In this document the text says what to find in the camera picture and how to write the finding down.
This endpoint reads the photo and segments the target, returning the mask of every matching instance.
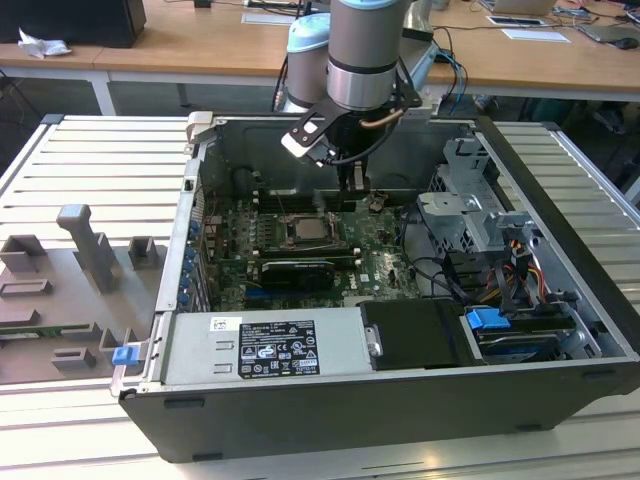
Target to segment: black plastic cover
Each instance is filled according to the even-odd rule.
[[[365,327],[377,329],[382,355],[375,370],[475,365],[462,328],[462,307],[449,299],[390,300],[361,305]]]

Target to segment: laptop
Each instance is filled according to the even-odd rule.
[[[623,38],[635,38],[640,42],[640,30],[624,27],[597,27],[594,25],[576,25],[576,30],[589,35],[596,42],[612,43]]]
[[[556,0],[480,0],[480,3],[493,13],[547,15]]]

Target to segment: motherboard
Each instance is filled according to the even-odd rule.
[[[264,213],[251,199],[216,199],[204,219],[214,311],[353,307],[419,298],[403,258],[399,207],[380,197],[353,211]]]

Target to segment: paper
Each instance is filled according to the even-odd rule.
[[[257,25],[291,25],[296,18],[293,15],[270,15],[267,13],[243,13],[242,23]]]
[[[242,317],[211,317],[211,323],[209,324],[209,331],[215,332],[218,330],[240,330],[240,324],[242,323]]]
[[[62,40],[40,40],[27,35],[22,29],[20,29],[18,46],[32,57],[38,57],[40,60],[46,55],[66,55],[71,53],[67,44]]]
[[[564,35],[558,32],[539,32],[534,30],[514,30],[503,28],[504,34],[511,40],[535,40],[538,42],[562,42],[571,43]]]

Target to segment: sticker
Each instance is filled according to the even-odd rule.
[[[27,338],[40,338],[37,333],[5,333],[0,335],[0,340],[25,340]]]
[[[240,330],[242,317],[211,317],[211,325],[209,331],[217,332],[220,330]]]
[[[320,374],[313,320],[238,323],[237,328],[240,330],[238,374],[242,378]]]

